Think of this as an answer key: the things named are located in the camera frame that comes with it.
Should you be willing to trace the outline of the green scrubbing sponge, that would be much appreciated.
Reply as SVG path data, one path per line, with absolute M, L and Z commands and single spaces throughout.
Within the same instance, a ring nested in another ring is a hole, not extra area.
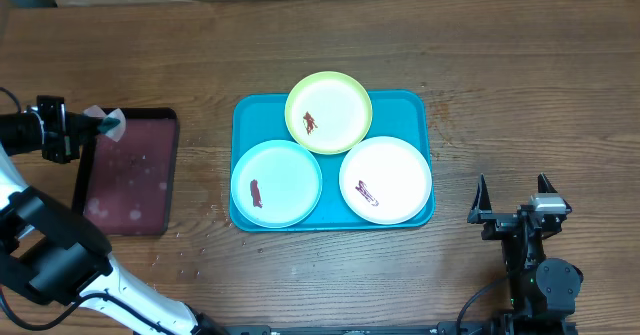
M 83 114 L 100 121 L 98 132 L 114 142 L 119 142 L 126 130 L 126 117 L 120 108 L 106 112 L 94 105 L 83 111 Z

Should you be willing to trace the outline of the light blue plate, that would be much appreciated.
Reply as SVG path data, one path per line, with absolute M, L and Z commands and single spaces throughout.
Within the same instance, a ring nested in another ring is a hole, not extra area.
M 269 140 L 253 146 L 231 174 L 231 199 L 249 223 L 281 229 L 295 225 L 316 207 L 323 186 L 316 158 L 301 145 Z

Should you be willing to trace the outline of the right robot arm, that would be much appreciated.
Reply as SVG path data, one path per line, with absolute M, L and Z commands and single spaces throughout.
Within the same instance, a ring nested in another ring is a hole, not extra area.
M 512 213 L 492 210 L 485 178 L 478 180 L 467 222 L 481 224 L 484 240 L 499 241 L 506 275 L 474 294 L 454 323 L 456 334 L 575 334 L 566 321 L 576 309 L 584 275 L 579 268 L 544 253 L 543 242 L 562 231 L 572 212 L 545 174 L 537 177 L 537 192 Z M 502 284 L 509 286 L 510 310 L 498 311 L 483 325 L 465 325 L 464 315 L 481 296 Z

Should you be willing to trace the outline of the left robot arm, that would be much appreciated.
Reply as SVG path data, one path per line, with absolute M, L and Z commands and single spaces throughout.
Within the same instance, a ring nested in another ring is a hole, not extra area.
M 187 304 L 167 298 L 124 269 L 106 236 L 88 219 L 30 186 L 11 161 L 40 151 L 67 164 L 99 135 L 122 129 L 115 112 L 90 116 L 66 109 L 61 97 L 40 95 L 33 107 L 1 117 L 1 285 L 27 300 L 65 311 L 31 324 L 1 303 L 6 317 L 30 331 L 59 325 L 78 308 L 114 319 L 136 334 L 222 334 L 224 327 Z

